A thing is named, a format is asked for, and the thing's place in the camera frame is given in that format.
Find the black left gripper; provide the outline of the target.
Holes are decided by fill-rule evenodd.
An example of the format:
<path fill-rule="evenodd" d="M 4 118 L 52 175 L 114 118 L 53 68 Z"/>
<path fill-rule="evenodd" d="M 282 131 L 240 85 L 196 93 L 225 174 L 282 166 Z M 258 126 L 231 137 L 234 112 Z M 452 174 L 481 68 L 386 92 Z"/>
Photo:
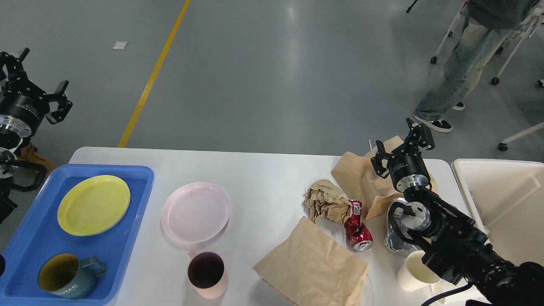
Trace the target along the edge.
<path fill-rule="evenodd" d="M 22 62 L 29 53 L 27 47 L 18 57 L 6 51 L 0 53 L 2 130 L 36 133 L 45 117 L 49 124 L 58 124 L 73 106 L 66 96 L 68 80 L 60 82 L 54 93 L 47 94 L 28 79 Z M 57 103 L 57 109 L 51 110 L 49 103 Z"/>

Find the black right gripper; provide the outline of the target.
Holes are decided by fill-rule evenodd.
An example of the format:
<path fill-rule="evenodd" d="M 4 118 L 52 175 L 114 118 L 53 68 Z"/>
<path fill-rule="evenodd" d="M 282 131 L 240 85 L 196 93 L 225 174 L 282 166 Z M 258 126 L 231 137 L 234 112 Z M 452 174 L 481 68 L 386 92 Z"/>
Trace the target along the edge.
<path fill-rule="evenodd" d="M 410 187 L 427 187 L 430 175 L 421 157 L 423 150 L 435 149 L 431 129 L 425 124 L 414 122 L 407 118 L 409 132 L 403 143 L 387 153 L 382 141 L 376 140 L 376 153 L 371 158 L 371 164 L 377 176 L 385 179 L 391 177 L 393 187 L 403 193 Z"/>

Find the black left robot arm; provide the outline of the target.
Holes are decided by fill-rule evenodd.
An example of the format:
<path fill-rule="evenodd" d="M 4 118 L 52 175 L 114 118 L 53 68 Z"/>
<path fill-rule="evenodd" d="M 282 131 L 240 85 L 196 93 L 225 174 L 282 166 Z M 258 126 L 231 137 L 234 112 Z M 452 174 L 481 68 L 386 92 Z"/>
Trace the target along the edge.
<path fill-rule="evenodd" d="M 15 151 L 24 139 L 36 134 L 44 119 L 53 125 L 62 122 L 73 106 L 65 93 L 68 81 L 60 82 L 54 93 L 47 94 L 28 78 L 22 63 L 29 52 L 25 48 L 17 57 L 1 52 L 1 221 L 17 207 L 9 198 L 12 190 L 36 190 L 46 178 L 45 166 L 22 161 Z M 36 172 L 33 184 L 21 186 L 14 182 L 13 176 L 20 168 Z"/>

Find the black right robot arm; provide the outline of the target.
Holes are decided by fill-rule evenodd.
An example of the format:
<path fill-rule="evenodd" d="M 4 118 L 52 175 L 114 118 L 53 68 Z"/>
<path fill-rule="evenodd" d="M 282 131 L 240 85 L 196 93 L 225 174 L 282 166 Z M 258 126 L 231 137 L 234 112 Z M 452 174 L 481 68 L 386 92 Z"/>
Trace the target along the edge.
<path fill-rule="evenodd" d="M 503 259 L 487 242 L 475 221 L 430 189 L 430 176 L 421 150 L 435 147 L 430 128 L 406 119 L 410 129 L 403 143 L 388 153 L 382 141 L 371 164 L 377 176 L 391 178 L 403 198 L 387 210 L 387 221 L 404 242 L 424 251 L 422 263 L 441 279 L 467 284 L 424 302 L 429 306 L 447 296 L 476 287 L 488 306 L 535 306 L 544 296 L 543 267 L 519 266 Z"/>

